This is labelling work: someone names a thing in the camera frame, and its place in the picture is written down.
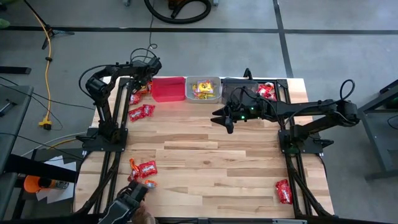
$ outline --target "candy wrapper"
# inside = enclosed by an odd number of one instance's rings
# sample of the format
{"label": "candy wrapper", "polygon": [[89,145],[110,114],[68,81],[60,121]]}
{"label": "candy wrapper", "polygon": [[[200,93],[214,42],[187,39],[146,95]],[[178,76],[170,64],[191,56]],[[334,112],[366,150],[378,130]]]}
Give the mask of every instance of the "candy wrapper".
{"label": "candy wrapper", "polygon": [[144,108],[142,106],[129,111],[129,118],[131,122],[137,121],[138,119],[144,118]]}
{"label": "candy wrapper", "polygon": [[137,179],[139,178],[139,168],[138,166],[135,165],[134,159],[130,159],[130,167],[131,167],[131,174],[127,178],[127,180],[129,182],[131,182],[132,180],[137,181]]}
{"label": "candy wrapper", "polygon": [[149,161],[149,162],[140,164],[138,166],[138,169],[140,170],[140,175],[141,175],[142,179],[144,179],[150,175],[157,174],[157,168],[156,168],[155,161]]}
{"label": "candy wrapper", "polygon": [[150,188],[150,189],[154,189],[157,186],[157,183],[154,182],[153,180],[145,180],[145,185]]}
{"label": "candy wrapper", "polygon": [[214,84],[210,80],[197,81],[197,93],[214,93]]}
{"label": "candy wrapper", "polygon": [[143,95],[152,93],[152,82],[149,82],[146,86],[143,86],[138,92]]}
{"label": "candy wrapper", "polygon": [[152,116],[154,114],[155,105],[143,105],[142,111],[144,112],[144,117]]}
{"label": "candy wrapper", "polygon": [[278,181],[275,187],[278,192],[279,201],[281,203],[292,204],[292,192],[290,191],[289,182],[286,179]]}
{"label": "candy wrapper", "polygon": [[196,99],[207,100],[210,97],[215,97],[214,83],[210,80],[200,80],[197,84],[192,85],[192,92]]}
{"label": "candy wrapper", "polygon": [[268,100],[276,100],[275,88],[273,83],[260,84],[257,90],[262,97]]}
{"label": "candy wrapper", "polygon": [[142,99],[141,92],[137,92],[130,96],[129,105],[137,105]]}

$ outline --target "clear plastic container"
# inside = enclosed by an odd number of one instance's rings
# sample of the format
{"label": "clear plastic container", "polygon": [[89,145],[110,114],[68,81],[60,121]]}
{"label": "clear plastic container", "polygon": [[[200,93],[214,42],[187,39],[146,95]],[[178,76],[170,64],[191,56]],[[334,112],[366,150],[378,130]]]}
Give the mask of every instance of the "clear plastic container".
{"label": "clear plastic container", "polygon": [[[214,84],[215,97],[206,100],[196,99],[192,91],[192,85],[200,80],[210,80]],[[189,103],[219,103],[221,98],[221,79],[219,77],[187,77],[185,80],[185,96]]]}
{"label": "clear plastic container", "polygon": [[154,78],[152,97],[156,102],[182,101],[185,99],[185,78]]}
{"label": "clear plastic container", "polygon": [[[246,87],[249,90],[252,90],[256,92],[259,88],[259,84],[255,81],[252,80],[243,80],[243,79],[237,79],[237,78],[225,78],[223,80],[223,92],[221,94],[222,100],[221,102],[225,105],[227,101],[231,99],[231,94],[232,92],[239,87]],[[239,99],[240,95],[239,90],[236,90],[233,92],[234,97],[236,99]]]}

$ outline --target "white paper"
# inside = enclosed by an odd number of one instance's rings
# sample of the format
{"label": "white paper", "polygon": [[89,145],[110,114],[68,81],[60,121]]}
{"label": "white paper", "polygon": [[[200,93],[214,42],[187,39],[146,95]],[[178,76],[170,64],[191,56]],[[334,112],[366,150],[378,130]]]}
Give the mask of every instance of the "white paper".
{"label": "white paper", "polygon": [[[76,171],[76,162],[64,164],[62,156],[54,157],[45,163]],[[41,190],[40,192],[36,193],[36,197],[37,200],[42,200],[43,198],[47,197],[47,203],[58,202],[60,200],[72,198],[74,189],[75,189],[75,184],[69,183],[68,187],[65,190],[59,190],[59,189]]]}

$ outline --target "red plastic container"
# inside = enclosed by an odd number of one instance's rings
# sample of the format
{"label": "red plastic container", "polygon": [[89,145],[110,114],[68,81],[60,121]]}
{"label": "red plastic container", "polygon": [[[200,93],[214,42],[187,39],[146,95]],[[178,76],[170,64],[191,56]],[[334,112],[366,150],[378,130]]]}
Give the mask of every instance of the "red plastic container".
{"label": "red plastic container", "polygon": [[182,101],[185,99],[185,78],[154,78],[152,96],[156,102]]}

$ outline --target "black floor stripe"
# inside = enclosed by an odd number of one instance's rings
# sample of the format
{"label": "black floor stripe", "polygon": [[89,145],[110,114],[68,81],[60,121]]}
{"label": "black floor stripe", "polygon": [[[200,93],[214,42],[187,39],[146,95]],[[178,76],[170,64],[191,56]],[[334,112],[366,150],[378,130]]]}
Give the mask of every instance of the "black floor stripe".
{"label": "black floor stripe", "polygon": [[290,63],[289,51],[287,50],[286,36],[284,32],[284,24],[282,22],[282,15],[280,14],[280,8],[278,0],[273,0],[274,10],[276,16],[276,23],[278,25],[278,33],[280,46],[282,47],[282,56],[284,58],[285,70],[287,78],[293,78],[292,64]]}
{"label": "black floor stripe", "polygon": [[321,30],[286,29],[286,34],[325,34],[325,35],[398,35],[398,30]]}
{"label": "black floor stripe", "polygon": [[[279,29],[246,29],[246,28],[139,28],[139,27],[73,27],[57,26],[72,32],[207,32],[207,33],[245,33],[245,34],[278,34]],[[3,30],[42,31],[39,26],[10,26]],[[282,29],[285,34],[325,34],[325,35],[398,35],[398,30],[328,30],[328,29]]]}
{"label": "black floor stripe", "polygon": [[[277,34],[278,29],[229,29],[229,28],[138,28],[138,27],[52,27],[71,32],[193,32],[193,33],[245,33]],[[42,31],[38,26],[10,26],[5,30]]]}

